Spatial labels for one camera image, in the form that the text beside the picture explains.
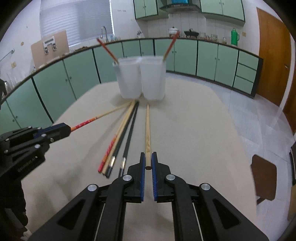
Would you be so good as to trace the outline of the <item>green upper kitchen cabinets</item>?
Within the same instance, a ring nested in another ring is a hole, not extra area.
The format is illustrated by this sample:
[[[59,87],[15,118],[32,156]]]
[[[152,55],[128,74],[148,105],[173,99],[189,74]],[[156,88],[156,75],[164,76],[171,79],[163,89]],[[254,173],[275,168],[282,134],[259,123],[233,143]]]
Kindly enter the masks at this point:
[[[214,19],[243,26],[245,13],[243,1],[133,1],[136,20],[167,19],[169,14],[198,12]]]

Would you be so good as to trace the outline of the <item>white pot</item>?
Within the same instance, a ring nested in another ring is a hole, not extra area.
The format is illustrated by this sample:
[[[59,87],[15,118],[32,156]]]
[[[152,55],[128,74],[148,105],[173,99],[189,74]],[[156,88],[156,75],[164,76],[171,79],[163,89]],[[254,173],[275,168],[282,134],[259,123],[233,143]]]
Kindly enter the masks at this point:
[[[179,30],[175,27],[171,27],[169,28],[169,37],[173,37],[174,35],[176,35],[179,32]]]

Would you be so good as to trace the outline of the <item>window blind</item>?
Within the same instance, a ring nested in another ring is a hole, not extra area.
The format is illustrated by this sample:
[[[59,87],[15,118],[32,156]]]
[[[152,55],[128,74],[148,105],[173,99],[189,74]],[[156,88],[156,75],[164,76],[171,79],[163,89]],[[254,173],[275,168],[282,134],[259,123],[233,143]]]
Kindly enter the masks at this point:
[[[41,1],[42,37],[65,30],[68,44],[74,45],[100,37],[102,27],[113,34],[110,1]]]

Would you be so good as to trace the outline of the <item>range hood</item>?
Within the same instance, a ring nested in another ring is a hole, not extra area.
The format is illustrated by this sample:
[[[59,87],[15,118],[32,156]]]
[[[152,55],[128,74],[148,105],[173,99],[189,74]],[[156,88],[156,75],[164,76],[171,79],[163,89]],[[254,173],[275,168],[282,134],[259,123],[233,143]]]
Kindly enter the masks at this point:
[[[196,0],[185,0],[185,1],[166,1],[161,8],[161,10],[166,11],[167,13],[181,13],[181,12],[201,12],[200,1]]]

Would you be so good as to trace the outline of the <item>plain wooden chopstick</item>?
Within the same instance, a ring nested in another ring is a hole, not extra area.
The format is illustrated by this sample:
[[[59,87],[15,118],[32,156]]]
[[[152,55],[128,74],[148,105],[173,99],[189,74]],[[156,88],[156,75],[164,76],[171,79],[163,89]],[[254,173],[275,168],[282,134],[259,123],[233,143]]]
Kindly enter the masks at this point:
[[[135,106],[135,103],[136,103],[136,100],[133,100],[133,101],[131,102],[131,105],[130,105],[129,109],[127,110],[127,112],[126,112],[126,114],[125,114],[125,117],[123,118],[123,120],[122,120],[122,122],[121,122],[121,124],[120,124],[120,127],[119,127],[119,129],[117,130],[117,132],[116,132],[116,135],[115,135],[115,138],[114,138],[114,141],[113,141],[113,145],[112,145],[110,151],[108,152],[108,155],[107,155],[106,161],[104,162],[104,165],[103,165],[102,168],[100,169],[100,170],[101,170],[101,173],[102,173],[103,175],[106,174],[107,168],[108,168],[109,163],[110,163],[110,161],[111,161],[111,159],[112,159],[112,155],[113,155],[113,153],[114,153],[114,151],[115,151],[115,149],[116,149],[116,146],[117,146],[117,144],[118,144],[118,142],[119,142],[119,139],[120,139],[120,137],[121,137],[121,135],[122,135],[123,129],[125,128],[125,125],[126,125],[126,123],[127,123],[127,120],[128,120],[128,118],[130,117],[130,114],[131,114],[131,112],[132,112],[132,110],[133,110],[133,108],[134,108],[134,106]]]

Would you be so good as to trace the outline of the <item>black chopstick silver band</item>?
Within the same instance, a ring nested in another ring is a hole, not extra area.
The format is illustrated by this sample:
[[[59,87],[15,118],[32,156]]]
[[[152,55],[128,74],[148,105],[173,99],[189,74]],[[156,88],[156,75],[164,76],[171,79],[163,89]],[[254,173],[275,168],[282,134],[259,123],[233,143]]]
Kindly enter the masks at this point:
[[[120,148],[121,148],[121,144],[122,144],[122,141],[123,141],[123,139],[124,139],[124,137],[125,137],[125,133],[126,133],[126,131],[127,131],[127,129],[128,129],[128,126],[129,126],[129,124],[130,124],[130,120],[132,119],[132,116],[133,116],[134,110],[135,110],[135,106],[134,106],[134,108],[133,108],[133,110],[132,110],[132,112],[131,112],[131,114],[130,114],[130,117],[129,117],[128,120],[127,120],[127,123],[126,123],[126,125],[125,125],[125,128],[123,129],[122,135],[121,135],[121,137],[120,137],[120,139],[119,139],[119,142],[118,142],[118,144],[117,144],[117,146],[116,146],[116,149],[115,149],[115,151],[114,151],[114,153],[113,153],[113,155],[112,155],[112,159],[111,159],[111,161],[110,161],[110,163],[109,163],[109,166],[108,166],[107,171],[106,171],[106,174],[105,174],[105,177],[106,177],[106,178],[109,178],[110,175],[111,175],[111,172],[112,172],[112,169],[113,169],[114,163],[115,163],[115,161],[116,161],[116,158],[117,158],[117,156],[118,156],[119,150],[120,150]]]

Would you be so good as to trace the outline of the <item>glass jars on counter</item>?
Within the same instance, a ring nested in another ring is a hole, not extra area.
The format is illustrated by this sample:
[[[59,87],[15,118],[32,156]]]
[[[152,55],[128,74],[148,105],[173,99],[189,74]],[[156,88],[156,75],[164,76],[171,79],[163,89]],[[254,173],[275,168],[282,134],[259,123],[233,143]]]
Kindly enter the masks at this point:
[[[219,39],[218,35],[216,35],[216,34],[207,35],[205,32],[200,32],[199,33],[199,38],[202,39],[202,40],[206,40],[206,41],[212,41],[212,42],[227,44],[227,38],[226,37],[223,37],[222,39]]]

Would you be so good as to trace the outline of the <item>beige table mat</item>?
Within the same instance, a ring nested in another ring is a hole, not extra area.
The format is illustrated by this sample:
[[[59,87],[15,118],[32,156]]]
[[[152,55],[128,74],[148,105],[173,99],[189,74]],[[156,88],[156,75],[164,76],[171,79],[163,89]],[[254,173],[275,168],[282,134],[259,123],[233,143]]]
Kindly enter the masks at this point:
[[[122,152],[111,176],[98,173],[111,139],[125,114],[116,82],[92,88],[57,119],[69,126],[107,113],[69,137],[50,145],[45,161],[22,182],[28,229],[33,234],[90,184],[104,186],[118,177]],[[255,187],[250,163],[225,104],[209,87],[167,78],[160,101],[139,100],[126,164],[137,164],[145,152],[149,103],[151,149],[158,161],[188,184],[208,183],[257,228]]]

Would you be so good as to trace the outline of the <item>brown wooden door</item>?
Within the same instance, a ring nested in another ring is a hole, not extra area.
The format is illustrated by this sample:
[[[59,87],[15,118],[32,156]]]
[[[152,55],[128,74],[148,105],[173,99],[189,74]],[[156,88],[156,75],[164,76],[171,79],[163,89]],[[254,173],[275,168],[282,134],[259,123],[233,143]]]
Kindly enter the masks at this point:
[[[259,57],[263,59],[257,94],[279,106],[290,74],[291,40],[285,24],[257,9],[259,21]]]

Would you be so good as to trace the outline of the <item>black wok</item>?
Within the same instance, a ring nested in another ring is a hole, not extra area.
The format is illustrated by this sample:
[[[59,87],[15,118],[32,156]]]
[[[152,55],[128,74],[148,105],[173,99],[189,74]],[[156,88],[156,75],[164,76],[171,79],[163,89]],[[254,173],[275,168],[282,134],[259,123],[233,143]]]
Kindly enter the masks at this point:
[[[199,37],[199,33],[194,31],[193,29],[189,29],[189,30],[184,31],[184,34],[185,34],[186,38],[198,39],[198,37]]]

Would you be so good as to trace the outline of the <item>cardboard box with label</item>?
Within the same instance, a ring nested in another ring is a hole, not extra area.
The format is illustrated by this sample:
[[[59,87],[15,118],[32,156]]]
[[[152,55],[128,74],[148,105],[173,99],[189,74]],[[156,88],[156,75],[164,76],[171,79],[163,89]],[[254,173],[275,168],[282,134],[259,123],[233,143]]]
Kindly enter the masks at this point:
[[[34,67],[39,69],[70,52],[66,30],[48,35],[31,45]]]

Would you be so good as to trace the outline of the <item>green kitchen cabinets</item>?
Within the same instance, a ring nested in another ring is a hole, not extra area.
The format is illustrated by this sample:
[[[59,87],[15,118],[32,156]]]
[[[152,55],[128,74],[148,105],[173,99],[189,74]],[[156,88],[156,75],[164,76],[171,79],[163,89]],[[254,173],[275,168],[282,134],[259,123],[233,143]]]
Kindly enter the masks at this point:
[[[1,102],[1,132],[48,127],[93,87],[125,78],[124,96],[160,89],[157,74],[174,72],[209,80],[250,97],[256,94],[263,60],[247,51],[202,40],[144,39],[88,48],[27,77]]]
[[[198,12],[214,19],[243,26],[245,13],[243,1],[133,1],[136,20],[167,19],[169,14]]]

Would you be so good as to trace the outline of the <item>green lower kitchen cabinets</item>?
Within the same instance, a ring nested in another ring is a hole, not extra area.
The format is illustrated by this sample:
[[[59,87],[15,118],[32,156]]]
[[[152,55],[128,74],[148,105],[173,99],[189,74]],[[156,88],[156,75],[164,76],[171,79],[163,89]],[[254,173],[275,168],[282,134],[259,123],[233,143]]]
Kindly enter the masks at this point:
[[[124,96],[160,89],[157,74],[174,72],[209,80],[250,97],[256,94],[263,60],[247,51],[202,40],[144,39],[88,48],[27,77],[1,102],[1,132],[48,127],[93,87],[125,78]]]

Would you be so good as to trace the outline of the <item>wooden chopstick printed end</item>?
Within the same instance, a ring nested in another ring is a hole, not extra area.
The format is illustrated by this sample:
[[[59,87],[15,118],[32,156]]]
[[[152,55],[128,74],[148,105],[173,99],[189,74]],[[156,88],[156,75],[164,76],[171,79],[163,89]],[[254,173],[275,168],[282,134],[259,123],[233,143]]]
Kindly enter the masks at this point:
[[[149,103],[147,103],[146,123],[145,123],[145,169],[146,170],[152,169]]]

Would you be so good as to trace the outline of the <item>green thermos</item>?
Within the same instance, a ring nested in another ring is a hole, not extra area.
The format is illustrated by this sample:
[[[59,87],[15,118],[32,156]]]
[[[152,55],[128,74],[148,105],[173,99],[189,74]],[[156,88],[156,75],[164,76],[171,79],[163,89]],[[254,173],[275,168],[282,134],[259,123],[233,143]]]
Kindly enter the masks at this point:
[[[238,46],[238,41],[240,39],[239,33],[236,31],[235,28],[231,31],[231,45]]]

